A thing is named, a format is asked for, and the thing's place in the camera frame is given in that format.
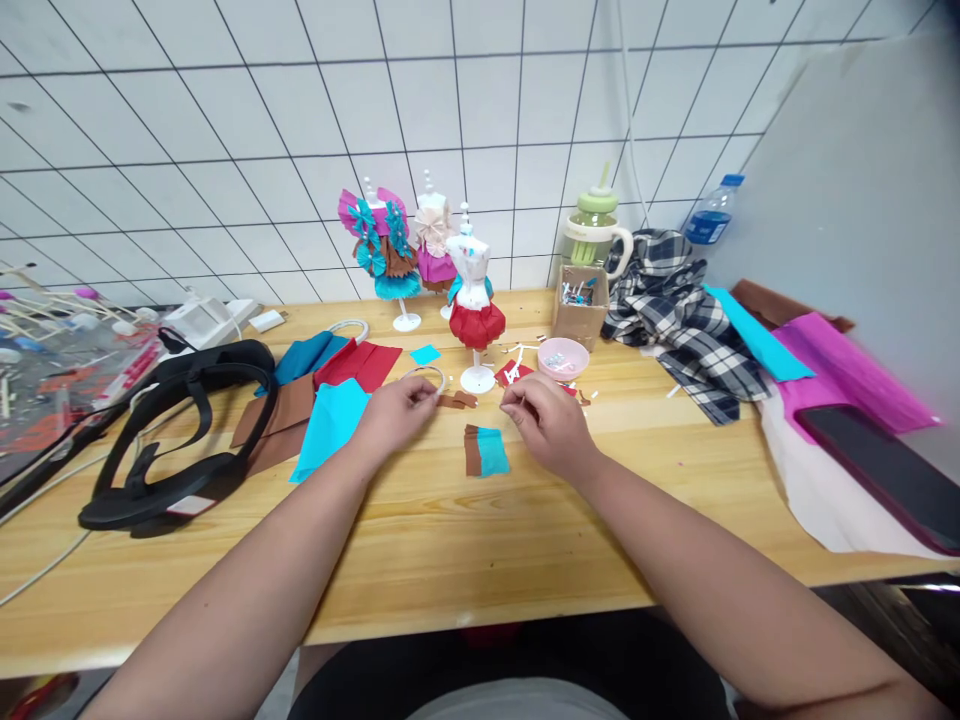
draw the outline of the wooden table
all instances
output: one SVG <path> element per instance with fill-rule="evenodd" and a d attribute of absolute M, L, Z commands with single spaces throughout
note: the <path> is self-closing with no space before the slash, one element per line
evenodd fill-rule
<path fill-rule="evenodd" d="M 552 293 L 500 293 L 505 347 L 536 344 L 549 333 Z M 379 301 L 286 307 L 286 324 L 262 339 L 279 358 L 294 340 L 350 317 L 370 323 L 370 340 L 414 350 L 433 343 L 437 364 L 459 378 L 470 353 L 450 334 L 427 297 L 408 303 L 423 317 L 411 334 L 393 330 L 395 303 Z M 248 331 L 248 336 L 255 332 Z M 486 362 L 499 368 L 499 345 Z M 524 357 L 534 365 L 534 357 Z M 390 375 L 415 363 L 404 352 Z M 686 397 L 666 395 L 673 380 L 635 348 L 598 343 L 578 380 L 589 395 L 587 422 L 605 453 L 751 543 L 807 585 L 827 585 L 942 570 L 931 560 L 834 555 L 800 528 L 782 499 L 752 407 L 714 427 Z M 536 465 L 497 408 L 502 391 L 475 410 L 441 408 L 427 433 L 380 473 L 356 532 L 307 636 L 309 643 L 489 625 L 654 604 L 643 579 L 579 496 Z M 226 449 L 250 388 L 214 401 L 205 442 L 161 460 L 159 472 Z M 466 477 L 466 423 L 503 431 L 512 472 Z M 121 424 L 117 423 L 111 436 Z M 183 413 L 159 434 L 164 445 L 195 428 Z M 105 452 L 111 440 L 75 461 Z M 171 535 L 132 540 L 95 533 L 60 567 L 0 609 L 0 677 L 120 664 L 170 607 L 289 493 L 295 460 L 247 480 L 221 506 Z M 0 529 L 0 595 L 17 587 L 77 537 L 76 516 L 90 497 L 99 463 L 38 500 Z"/>

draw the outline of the pink bowl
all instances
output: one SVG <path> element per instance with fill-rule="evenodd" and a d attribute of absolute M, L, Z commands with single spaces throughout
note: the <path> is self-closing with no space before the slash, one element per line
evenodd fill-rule
<path fill-rule="evenodd" d="M 563 362 L 560 363 L 562 369 L 547 366 L 547 361 L 554 355 L 563 355 Z M 537 363 L 540 365 L 540 372 L 547 377 L 567 382 L 578 378 L 580 373 L 587 369 L 590 353 L 576 340 L 550 338 L 544 340 L 537 349 Z"/>

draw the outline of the smartphone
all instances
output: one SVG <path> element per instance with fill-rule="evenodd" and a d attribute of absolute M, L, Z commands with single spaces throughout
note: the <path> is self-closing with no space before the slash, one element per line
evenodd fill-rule
<path fill-rule="evenodd" d="M 853 405 L 794 418 L 917 540 L 960 556 L 960 486 Z"/>

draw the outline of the small cardboard box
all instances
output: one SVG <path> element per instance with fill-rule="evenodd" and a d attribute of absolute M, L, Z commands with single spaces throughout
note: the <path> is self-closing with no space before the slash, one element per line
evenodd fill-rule
<path fill-rule="evenodd" d="M 593 284 L 592 305 L 564 305 L 563 284 L 584 287 L 591 280 Z M 553 308 L 553 337 L 565 337 L 576 340 L 589 352 L 593 352 L 600 337 L 603 319 L 610 309 L 610 289 L 607 286 L 607 273 L 603 268 L 579 265 L 561 265 L 557 279 L 556 302 Z"/>

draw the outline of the plaid fabric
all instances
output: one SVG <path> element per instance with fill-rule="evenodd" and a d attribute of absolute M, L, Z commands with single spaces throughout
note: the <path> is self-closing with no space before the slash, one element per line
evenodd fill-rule
<path fill-rule="evenodd" d="M 633 239 L 633 257 L 610 289 L 601 334 L 631 346 L 671 345 L 657 359 L 707 417 L 716 425 L 739 420 L 739 400 L 769 393 L 759 363 L 703 289 L 706 260 L 689 262 L 690 243 L 673 230 L 644 230 Z M 615 244 L 608 269 L 621 252 Z"/>

